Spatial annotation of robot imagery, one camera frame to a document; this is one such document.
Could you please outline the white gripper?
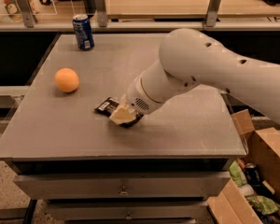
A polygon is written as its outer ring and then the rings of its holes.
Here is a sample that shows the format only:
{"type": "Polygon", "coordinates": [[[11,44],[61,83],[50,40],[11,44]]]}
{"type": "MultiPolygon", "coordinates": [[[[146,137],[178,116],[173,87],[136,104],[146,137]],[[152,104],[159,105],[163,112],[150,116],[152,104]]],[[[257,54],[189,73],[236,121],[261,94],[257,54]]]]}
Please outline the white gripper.
{"type": "Polygon", "coordinates": [[[135,120],[136,111],[148,115],[162,106],[162,103],[155,102],[147,96],[140,76],[131,83],[126,91],[125,98],[129,105],[119,105],[109,117],[118,125],[135,120]]]}

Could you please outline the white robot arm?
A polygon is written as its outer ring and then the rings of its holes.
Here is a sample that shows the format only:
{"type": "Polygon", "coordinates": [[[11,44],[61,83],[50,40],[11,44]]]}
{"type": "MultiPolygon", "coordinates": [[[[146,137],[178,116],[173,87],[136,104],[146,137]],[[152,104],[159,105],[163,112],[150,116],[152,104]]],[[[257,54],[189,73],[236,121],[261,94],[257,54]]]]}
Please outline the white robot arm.
{"type": "Polygon", "coordinates": [[[229,93],[280,125],[280,64],[239,55],[192,29],[174,30],[162,40],[156,62],[133,81],[110,119],[131,123],[200,84],[229,93]]]}

